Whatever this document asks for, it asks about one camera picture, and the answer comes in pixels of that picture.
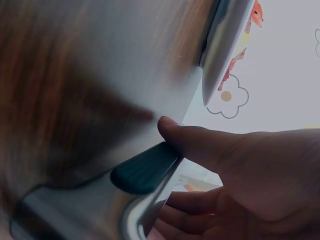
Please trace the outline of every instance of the white surface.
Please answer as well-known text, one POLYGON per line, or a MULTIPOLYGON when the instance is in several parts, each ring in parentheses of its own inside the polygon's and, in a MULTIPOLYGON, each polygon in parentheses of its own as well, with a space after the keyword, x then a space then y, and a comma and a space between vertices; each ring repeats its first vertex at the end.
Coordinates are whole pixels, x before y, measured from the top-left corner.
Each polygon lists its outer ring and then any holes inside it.
MULTIPOLYGON (((264 18, 262 28, 251 27, 252 39, 244 59, 237 61, 231 71, 248 92, 247 104, 232 119, 210 114, 203 106, 200 84, 184 118, 185 125, 231 133, 277 132, 320 125, 320 57, 316 53, 320 1, 259 2, 264 18)), ((194 163, 184 163, 183 171, 194 178, 222 184, 219 176, 194 163)))

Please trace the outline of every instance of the finger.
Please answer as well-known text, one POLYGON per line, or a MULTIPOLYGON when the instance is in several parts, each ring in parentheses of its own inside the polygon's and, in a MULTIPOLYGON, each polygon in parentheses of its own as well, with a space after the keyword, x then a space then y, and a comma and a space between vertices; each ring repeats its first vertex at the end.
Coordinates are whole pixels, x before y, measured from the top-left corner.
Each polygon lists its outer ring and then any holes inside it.
POLYGON ((168 205, 163 206, 158 218, 185 233, 195 235, 202 235, 219 221, 213 215, 190 215, 168 205))
POLYGON ((166 240, 161 234, 160 232, 158 232, 157 229, 155 229, 154 227, 151 229, 148 237, 146 238, 147 240, 166 240))
POLYGON ((200 235, 185 233, 160 219, 156 220, 154 227, 166 240, 201 240, 200 235))
POLYGON ((231 153, 242 135, 212 131, 202 127, 179 126, 168 117, 161 117, 158 130, 163 138, 187 159, 219 173, 219 159, 231 153))
POLYGON ((210 191, 172 192, 166 204, 191 215, 214 214, 223 187, 210 191))
POLYGON ((237 173, 239 168, 248 166, 255 167, 258 174, 266 172, 266 167, 277 173, 286 170, 287 160, 319 154, 320 130, 316 129, 234 134, 179 126, 172 119, 161 117, 158 130, 184 157, 218 174, 230 170, 237 173))

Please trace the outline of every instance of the cartoon sticker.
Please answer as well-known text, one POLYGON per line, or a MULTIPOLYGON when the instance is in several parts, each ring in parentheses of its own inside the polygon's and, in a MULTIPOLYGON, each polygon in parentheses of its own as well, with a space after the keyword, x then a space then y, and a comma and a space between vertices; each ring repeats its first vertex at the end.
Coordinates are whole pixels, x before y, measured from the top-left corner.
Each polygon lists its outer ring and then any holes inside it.
POLYGON ((226 119, 233 119, 238 115, 239 108, 246 105, 248 100, 248 91, 240 87, 236 76, 230 74, 223 90, 214 92, 206 109, 213 115, 221 114, 226 119))
POLYGON ((218 91, 222 91, 223 90, 223 85, 224 83, 229 79, 230 77, 230 72, 231 70, 234 68, 235 64, 237 61, 244 59, 245 57, 245 53, 247 50, 246 45, 248 44, 248 42, 251 40, 250 37, 250 30, 251 30, 251 25, 252 22, 254 24, 256 24, 259 28, 262 28, 262 23, 264 22, 264 18, 263 18, 263 11, 262 11, 262 7, 260 5, 260 3, 258 2, 258 0, 255 0, 249 20, 245 26, 244 29, 244 33, 242 34, 241 39, 239 40, 239 43, 237 44, 236 47, 236 51, 241 51, 239 54, 237 54, 230 62, 229 67, 227 68, 222 82, 220 83, 219 87, 218 87, 218 91))
POLYGON ((315 39, 317 41, 317 44, 315 46, 315 53, 320 58, 320 30, 319 29, 315 30, 315 39))

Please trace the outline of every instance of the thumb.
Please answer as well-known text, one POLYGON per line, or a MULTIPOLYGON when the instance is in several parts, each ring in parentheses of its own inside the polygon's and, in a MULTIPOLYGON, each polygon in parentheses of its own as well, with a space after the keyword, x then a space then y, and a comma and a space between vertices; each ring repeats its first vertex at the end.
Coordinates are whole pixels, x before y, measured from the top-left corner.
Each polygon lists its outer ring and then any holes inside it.
POLYGON ((245 136, 197 126, 180 126, 165 116, 160 118, 158 130, 185 158, 218 174, 236 158, 237 146, 245 136))

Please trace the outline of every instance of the silver metal object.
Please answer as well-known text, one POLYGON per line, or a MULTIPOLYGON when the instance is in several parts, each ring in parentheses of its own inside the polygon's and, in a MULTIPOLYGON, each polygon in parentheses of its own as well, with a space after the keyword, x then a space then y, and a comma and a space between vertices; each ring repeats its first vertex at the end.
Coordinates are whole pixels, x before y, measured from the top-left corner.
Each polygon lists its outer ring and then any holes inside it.
POLYGON ((207 106, 230 64, 255 0, 220 0, 202 53, 202 96, 207 106))
MULTIPOLYGON (((147 153, 150 157, 149 150, 140 155, 147 153)), ((131 188, 128 192, 117 187, 122 183, 112 181, 116 168, 73 188, 39 186, 19 203, 10 222, 11 235, 16 240, 146 240, 179 178, 178 166, 182 158, 177 156, 171 155, 175 160, 170 160, 170 168, 163 171, 161 181, 149 194, 129 193, 131 188)), ((137 170, 141 169, 139 163, 136 166, 137 170)))

